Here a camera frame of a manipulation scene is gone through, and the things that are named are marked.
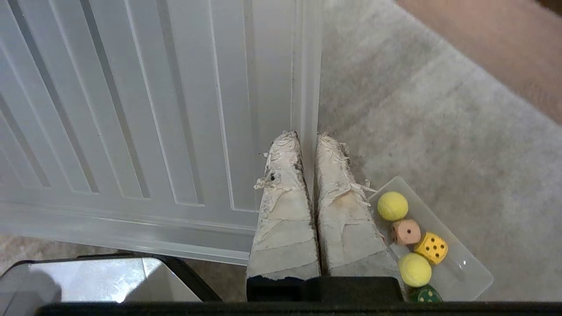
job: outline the grey carpet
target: grey carpet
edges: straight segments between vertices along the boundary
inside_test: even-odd
[[[391,0],[324,10],[319,131],[401,175],[490,270],[482,300],[562,297],[562,128]]]

